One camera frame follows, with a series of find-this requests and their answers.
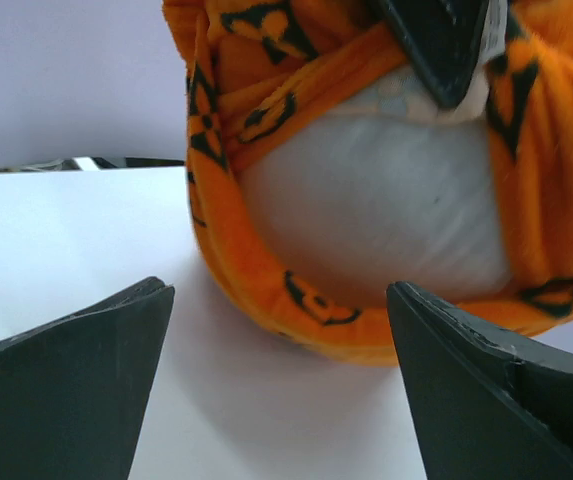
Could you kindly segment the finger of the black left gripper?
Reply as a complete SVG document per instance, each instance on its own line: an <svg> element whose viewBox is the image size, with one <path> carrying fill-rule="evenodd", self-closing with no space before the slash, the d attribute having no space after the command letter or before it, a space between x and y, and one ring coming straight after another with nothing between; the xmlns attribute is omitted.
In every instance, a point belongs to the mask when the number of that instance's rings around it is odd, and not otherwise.
<svg viewBox="0 0 573 480"><path fill-rule="evenodd" d="M488 6L481 0L375 3L440 108L455 108L466 96L479 58Z"/></svg>

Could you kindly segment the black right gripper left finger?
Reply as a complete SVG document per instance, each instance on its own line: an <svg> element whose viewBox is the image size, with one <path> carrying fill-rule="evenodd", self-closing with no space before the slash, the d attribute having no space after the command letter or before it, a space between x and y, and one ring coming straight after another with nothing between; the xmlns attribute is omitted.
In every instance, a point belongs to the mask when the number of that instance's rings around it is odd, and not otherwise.
<svg viewBox="0 0 573 480"><path fill-rule="evenodd" d="M148 277L0 340L0 479L126 479L175 290Z"/></svg>

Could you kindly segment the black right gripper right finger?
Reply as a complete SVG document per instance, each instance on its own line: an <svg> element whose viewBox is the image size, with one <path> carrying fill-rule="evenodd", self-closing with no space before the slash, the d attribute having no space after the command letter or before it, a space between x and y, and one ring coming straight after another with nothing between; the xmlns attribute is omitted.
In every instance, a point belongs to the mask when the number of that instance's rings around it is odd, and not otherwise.
<svg viewBox="0 0 573 480"><path fill-rule="evenodd" d="M387 309L430 479L573 479L573 353L406 282Z"/></svg>

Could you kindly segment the white pillow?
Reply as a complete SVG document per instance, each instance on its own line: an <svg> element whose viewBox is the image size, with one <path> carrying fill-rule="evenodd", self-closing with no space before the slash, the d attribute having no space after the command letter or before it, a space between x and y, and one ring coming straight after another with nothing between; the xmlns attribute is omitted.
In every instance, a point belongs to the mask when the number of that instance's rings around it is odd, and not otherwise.
<svg viewBox="0 0 573 480"><path fill-rule="evenodd" d="M390 72L239 177L259 234L338 302L367 307L410 281L452 301L510 282L477 75L442 111L408 68Z"/></svg>

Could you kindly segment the orange patterned pillowcase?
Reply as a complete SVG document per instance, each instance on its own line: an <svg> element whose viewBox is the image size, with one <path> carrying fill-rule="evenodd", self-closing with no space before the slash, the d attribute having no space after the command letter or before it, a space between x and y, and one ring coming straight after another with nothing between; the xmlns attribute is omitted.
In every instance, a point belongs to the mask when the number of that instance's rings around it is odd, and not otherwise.
<svg viewBox="0 0 573 480"><path fill-rule="evenodd" d="M573 1L167 1L187 190L232 302L393 365L415 283L534 336L573 320Z"/></svg>

